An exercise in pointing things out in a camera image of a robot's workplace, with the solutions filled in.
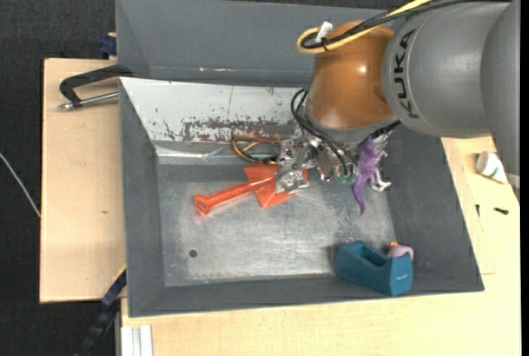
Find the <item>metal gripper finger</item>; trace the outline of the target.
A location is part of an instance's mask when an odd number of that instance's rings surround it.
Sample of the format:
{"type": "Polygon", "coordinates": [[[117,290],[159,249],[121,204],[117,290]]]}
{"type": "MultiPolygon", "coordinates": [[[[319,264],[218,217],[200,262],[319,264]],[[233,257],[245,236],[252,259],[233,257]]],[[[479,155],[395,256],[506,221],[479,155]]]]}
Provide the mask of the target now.
{"type": "Polygon", "coordinates": [[[281,140],[277,164],[282,169],[292,169],[297,165],[298,142],[295,139],[281,140]]]}
{"type": "Polygon", "coordinates": [[[275,191],[287,194],[296,193],[309,186],[306,169],[280,170],[275,176],[275,191]]]}

